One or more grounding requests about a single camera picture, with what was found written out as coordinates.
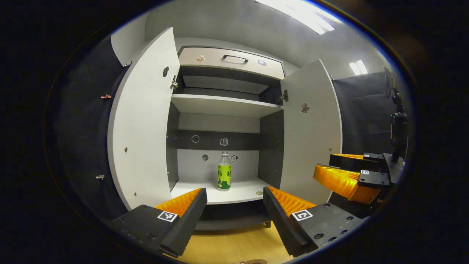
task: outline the fluorescent light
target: fluorescent light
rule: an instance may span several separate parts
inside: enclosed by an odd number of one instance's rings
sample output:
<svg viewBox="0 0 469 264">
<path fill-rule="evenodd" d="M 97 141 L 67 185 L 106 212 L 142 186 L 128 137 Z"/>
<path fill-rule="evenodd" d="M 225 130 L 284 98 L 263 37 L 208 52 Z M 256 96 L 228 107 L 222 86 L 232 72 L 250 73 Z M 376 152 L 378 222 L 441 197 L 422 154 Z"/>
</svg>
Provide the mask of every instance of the fluorescent light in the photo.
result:
<svg viewBox="0 0 469 264">
<path fill-rule="evenodd" d="M 355 75 L 367 74 L 368 73 L 368 70 L 366 69 L 365 64 L 363 63 L 362 60 L 349 63 L 348 65 L 352 69 L 353 73 L 355 73 Z"/>
<path fill-rule="evenodd" d="M 365 67 L 365 64 L 363 63 L 362 60 L 357 61 L 356 64 L 357 64 L 357 66 L 358 66 L 358 68 L 359 68 L 359 70 L 362 74 L 367 74 L 368 73 L 368 71 Z"/>
<path fill-rule="evenodd" d="M 355 75 L 360 75 L 361 74 L 361 72 L 358 69 L 358 66 L 355 64 L 355 62 L 349 63 L 348 65 L 352 68 L 352 71 L 353 71 L 353 73 L 355 73 Z"/>
<path fill-rule="evenodd" d="M 288 16 L 291 16 L 319 35 L 326 33 L 326 31 L 333 31 L 334 27 L 332 27 L 328 22 L 316 14 L 321 14 L 322 16 L 327 17 L 335 22 L 341 23 L 337 18 L 330 15 L 329 13 L 319 9 L 309 2 L 302 0 L 256 0 L 256 2 L 265 4 Z"/>
</svg>

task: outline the white cabinet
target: white cabinet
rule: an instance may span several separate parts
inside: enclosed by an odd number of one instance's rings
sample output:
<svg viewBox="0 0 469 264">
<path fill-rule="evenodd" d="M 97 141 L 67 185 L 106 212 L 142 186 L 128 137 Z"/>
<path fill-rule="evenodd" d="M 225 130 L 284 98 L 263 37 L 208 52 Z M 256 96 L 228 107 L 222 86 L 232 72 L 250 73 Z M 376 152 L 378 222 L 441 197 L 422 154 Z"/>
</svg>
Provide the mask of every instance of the white cabinet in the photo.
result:
<svg viewBox="0 0 469 264">
<path fill-rule="evenodd" d="M 285 90 L 288 101 L 279 100 Z M 217 127 L 214 120 L 221 119 L 224 127 Z M 219 143 L 223 137 L 227 146 Z M 282 62 L 258 54 L 220 47 L 182 47 L 178 53 L 168 28 L 119 86 L 108 154 L 129 210 L 200 187 L 207 188 L 209 205 L 260 200 L 256 192 L 266 185 L 323 203 L 330 191 L 313 180 L 314 165 L 340 153 L 341 140 L 337 98 L 320 60 L 285 78 Z M 233 174 L 227 192 L 216 189 L 216 174 L 210 181 L 221 150 L 239 156 L 233 162 L 238 179 Z M 210 154 L 208 161 L 203 153 Z"/>
</svg>

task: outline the cabinet shelf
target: cabinet shelf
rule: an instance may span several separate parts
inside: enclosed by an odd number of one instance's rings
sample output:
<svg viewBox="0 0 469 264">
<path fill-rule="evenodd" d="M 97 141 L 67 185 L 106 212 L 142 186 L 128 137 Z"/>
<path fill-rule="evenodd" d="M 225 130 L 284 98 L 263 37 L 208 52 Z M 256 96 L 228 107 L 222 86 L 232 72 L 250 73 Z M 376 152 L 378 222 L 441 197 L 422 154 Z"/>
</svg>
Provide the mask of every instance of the cabinet shelf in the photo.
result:
<svg viewBox="0 0 469 264">
<path fill-rule="evenodd" d="M 171 102 L 173 102 L 181 113 L 257 118 L 270 115 L 283 109 L 283 106 L 276 104 L 197 94 L 173 94 Z"/>
<path fill-rule="evenodd" d="M 268 184 L 258 178 L 243 181 L 232 181 L 229 191 L 219 191 L 215 181 L 178 181 L 171 191 L 171 198 L 175 198 L 202 187 L 207 190 L 207 204 L 249 202 L 262 199 L 262 194 L 256 194 L 256 192 L 262 192 L 264 186 L 268 186 Z"/>
</svg>

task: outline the cabinet door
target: cabinet door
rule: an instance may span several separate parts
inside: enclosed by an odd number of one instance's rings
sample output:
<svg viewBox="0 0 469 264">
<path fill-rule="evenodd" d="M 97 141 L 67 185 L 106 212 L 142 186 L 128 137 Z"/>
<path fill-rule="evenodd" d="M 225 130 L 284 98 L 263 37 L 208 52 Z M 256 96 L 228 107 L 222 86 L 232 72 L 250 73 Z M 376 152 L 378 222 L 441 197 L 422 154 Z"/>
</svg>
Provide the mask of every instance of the cabinet door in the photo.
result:
<svg viewBox="0 0 469 264">
<path fill-rule="evenodd" d="M 114 99 L 107 139 L 109 166 L 129 210 L 171 199 L 166 126 L 173 93 L 170 86 L 178 72 L 173 28 L 168 28 L 133 61 Z"/>
<path fill-rule="evenodd" d="M 342 152 L 342 122 L 331 79 L 318 59 L 280 84 L 282 90 L 288 90 L 288 102 L 283 102 L 280 189 L 315 204 L 326 202 L 331 191 L 314 180 L 313 173 L 316 163 L 329 164 L 330 153 Z"/>
</svg>

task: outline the bottle label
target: bottle label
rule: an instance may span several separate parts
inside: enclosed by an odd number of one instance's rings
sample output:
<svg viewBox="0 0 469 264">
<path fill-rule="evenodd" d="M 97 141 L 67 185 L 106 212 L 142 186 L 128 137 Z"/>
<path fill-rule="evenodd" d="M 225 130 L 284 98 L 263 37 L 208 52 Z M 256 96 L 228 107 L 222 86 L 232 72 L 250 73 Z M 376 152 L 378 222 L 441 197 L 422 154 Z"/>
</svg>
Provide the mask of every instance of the bottle label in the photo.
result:
<svg viewBox="0 0 469 264">
<path fill-rule="evenodd" d="M 231 187 L 231 165 L 218 165 L 218 188 L 229 189 Z"/>
</svg>

